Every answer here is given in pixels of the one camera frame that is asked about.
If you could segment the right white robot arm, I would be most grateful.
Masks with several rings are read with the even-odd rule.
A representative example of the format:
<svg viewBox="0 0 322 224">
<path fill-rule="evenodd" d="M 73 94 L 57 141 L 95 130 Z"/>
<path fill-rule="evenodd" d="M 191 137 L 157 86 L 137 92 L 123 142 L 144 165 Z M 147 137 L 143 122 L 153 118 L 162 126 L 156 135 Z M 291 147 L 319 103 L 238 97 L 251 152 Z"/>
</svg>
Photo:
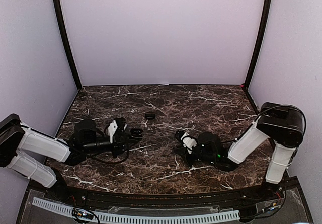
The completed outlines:
<svg viewBox="0 0 322 224">
<path fill-rule="evenodd" d="M 266 140 L 273 140 L 275 148 L 265 183 L 257 189 L 257 197 L 267 201 L 276 193 L 276 185 L 302 144 L 306 127 L 306 116 L 299 108 L 266 102 L 246 131 L 231 141 L 229 148 L 224 148 L 219 136 L 211 132 L 203 132 L 195 138 L 178 130 L 175 139 L 183 146 L 183 159 L 189 166 L 202 161 L 227 172 L 235 170 Z"/>
</svg>

